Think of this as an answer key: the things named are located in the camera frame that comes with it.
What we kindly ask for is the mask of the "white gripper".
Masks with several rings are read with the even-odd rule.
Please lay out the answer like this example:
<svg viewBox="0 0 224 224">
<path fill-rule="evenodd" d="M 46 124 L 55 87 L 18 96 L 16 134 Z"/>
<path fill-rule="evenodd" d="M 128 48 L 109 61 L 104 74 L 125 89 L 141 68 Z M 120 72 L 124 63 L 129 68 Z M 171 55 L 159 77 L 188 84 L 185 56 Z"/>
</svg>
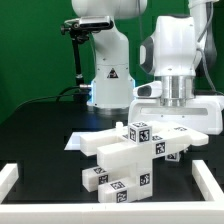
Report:
<svg viewBox="0 0 224 224">
<path fill-rule="evenodd" d="M 128 122 L 177 122 L 183 126 L 219 135 L 223 131 L 224 96 L 201 95 L 184 106 L 162 106 L 159 99 L 136 99 L 129 108 Z"/>
</svg>

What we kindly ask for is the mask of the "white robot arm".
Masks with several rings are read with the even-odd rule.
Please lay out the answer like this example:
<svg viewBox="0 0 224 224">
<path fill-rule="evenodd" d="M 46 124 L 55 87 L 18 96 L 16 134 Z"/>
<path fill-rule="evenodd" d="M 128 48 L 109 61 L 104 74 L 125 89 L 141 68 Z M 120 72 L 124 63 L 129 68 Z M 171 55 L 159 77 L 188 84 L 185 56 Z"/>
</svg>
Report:
<svg viewBox="0 0 224 224">
<path fill-rule="evenodd" d="M 217 1 L 188 0 L 188 15 L 157 18 L 154 33 L 140 46 L 140 66 L 154 80 L 139 87 L 129 75 L 126 36 L 115 28 L 95 33 L 96 76 L 88 104 L 100 111 L 126 108 L 130 122 L 176 121 L 221 133 L 224 96 L 194 93 L 196 73 L 206 73 L 216 58 L 211 21 Z"/>
</svg>

